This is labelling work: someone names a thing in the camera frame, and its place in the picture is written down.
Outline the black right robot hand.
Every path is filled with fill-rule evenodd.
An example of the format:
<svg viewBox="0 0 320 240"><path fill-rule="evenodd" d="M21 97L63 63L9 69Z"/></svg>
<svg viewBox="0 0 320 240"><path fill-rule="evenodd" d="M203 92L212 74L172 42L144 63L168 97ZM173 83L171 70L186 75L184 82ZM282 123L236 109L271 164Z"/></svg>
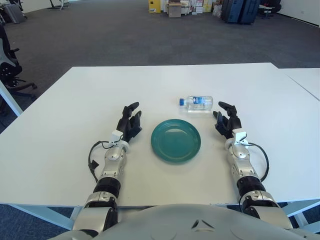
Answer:
<svg viewBox="0 0 320 240"><path fill-rule="evenodd" d="M237 109L234 105L219 101L218 105L223 108L229 118L222 115L220 111L213 111L216 119L215 129L226 138L226 144L229 145L248 145L247 133L242 129L240 118L237 116Z"/></svg>

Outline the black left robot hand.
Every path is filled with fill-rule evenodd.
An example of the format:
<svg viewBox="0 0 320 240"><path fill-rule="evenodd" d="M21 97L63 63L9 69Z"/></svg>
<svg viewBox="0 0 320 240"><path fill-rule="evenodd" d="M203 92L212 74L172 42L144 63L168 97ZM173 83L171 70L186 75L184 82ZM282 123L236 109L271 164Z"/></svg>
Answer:
<svg viewBox="0 0 320 240"><path fill-rule="evenodd" d="M137 109L139 105L139 102L134 102L123 108L122 118L118 121L116 128L117 131L121 132L121 136L119 140L115 141L116 143L120 140L128 143L131 138L134 138L142 130L140 120L142 111L140 110L132 116L133 111Z"/></svg>

